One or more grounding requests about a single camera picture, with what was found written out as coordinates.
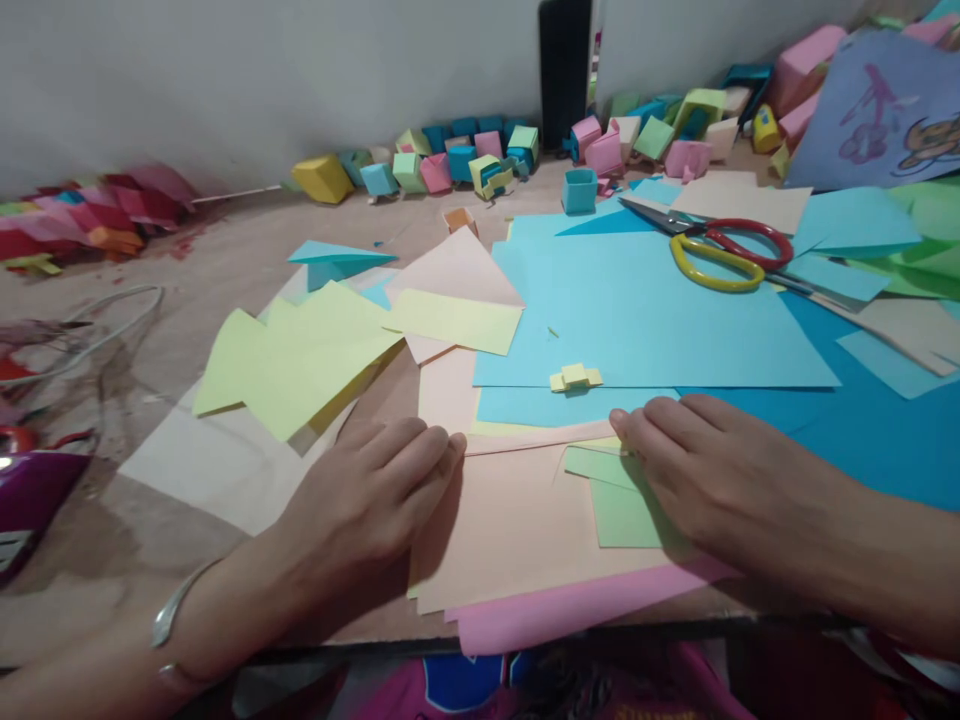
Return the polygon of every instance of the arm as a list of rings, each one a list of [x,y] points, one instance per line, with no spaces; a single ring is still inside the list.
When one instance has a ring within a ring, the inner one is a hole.
[[[611,423],[705,551],[920,649],[960,657],[960,516],[875,492],[706,395]]]
[[[433,512],[466,440],[413,418],[341,439],[280,520],[200,576],[169,642],[151,649],[156,602],[0,682],[3,717],[161,718],[197,692],[158,676],[176,662],[215,683],[317,607],[398,556]]]

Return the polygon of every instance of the black object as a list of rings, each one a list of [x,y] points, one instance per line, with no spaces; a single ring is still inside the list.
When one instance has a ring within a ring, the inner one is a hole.
[[[540,100],[543,149],[559,150],[587,113],[592,38],[591,0],[540,3]]]

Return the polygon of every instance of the scissors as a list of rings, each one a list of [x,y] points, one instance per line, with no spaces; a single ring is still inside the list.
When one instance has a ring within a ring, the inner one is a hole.
[[[674,213],[662,213],[649,207],[640,207],[629,204],[628,207],[639,213],[647,222],[660,232],[670,236],[670,252],[677,262],[680,272],[698,285],[719,290],[721,292],[747,292],[753,290],[763,282],[767,273],[775,272],[787,266],[793,260],[793,245],[789,238],[769,225],[756,220],[743,218],[727,218],[723,220],[708,220],[707,222],[693,222]],[[721,229],[744,230],[757,233],[768,238],[779,252],[779,257],[769,258],[750,252],[743,246],[731,240],[721,232]],[[703,235],[713,240],[720,247],[714,247],[704,242],[691,240],[691,236]],[[728,265],[740,270],[748,276],[747,280],[732,281],[700,272],[687,257],[687,253],[701,255],[710,260]]]

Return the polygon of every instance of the small yellow paper piece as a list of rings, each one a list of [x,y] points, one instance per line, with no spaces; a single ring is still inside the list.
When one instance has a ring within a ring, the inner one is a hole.
[[[506,355],[522,313],[523,308],[408,288],[400,293],[383,327]]]

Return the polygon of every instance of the white wire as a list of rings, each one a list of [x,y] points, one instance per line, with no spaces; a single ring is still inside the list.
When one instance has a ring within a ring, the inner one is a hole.
[[[111,340],[115,340],[120,335],[122,335],[127,330],[129,330],[134,325],[136,325],[138,322],[143,320],[151,312],[153,312],[153,310],[157,307],[157,305],[160,304],[160,301],[163,299],[163,287],[160,285],[137,285],[135,287],[124,290],[123,292],[107,295],[106,297],[102,297],[99,300],[90,303],[86,307],[80,308],[80,310],[75,312],[73,315],[71,315],[64,321],[64,322],[74,322],[76,320],[79,320],[84,315],[92,313],[95,310],[98,310],[99,308],[103,307],[104,305],[109,305],[110,303],[116,300],[122,300],[125,297],[130,297],[131,295],[139,295],[140,293],[149,292],[151,290],[155,291],[157,295],[153,299],[153,302],[150,303],[150,307],[148,307],[142,313],[137,315],[130,322],[126,323],[125,325],[121,325],[119,328],[114,330],[112,333],[107,335],[102,340],[95,342],[90,347],[74,355],[73,358],[71,358],[70,361],[67,362],[65,365],[63,365],[62,367],[59,367],[56,370],[50,370],[49,372],[40,373],[39,375],[31,375],[30,377],[17,378],[15,380],[0,380],[0,387],[15,387],[17,385],[28,385],[30,383],[39,382],[41,380],[48,380],[50,378],[56,377],[57,375],[61,375],[67,372],[68,370],[71,370],[72,368],[76,367],[80,363],[80,361],[83,360],[85,357],[95,352],[96,350],[100,349]]]

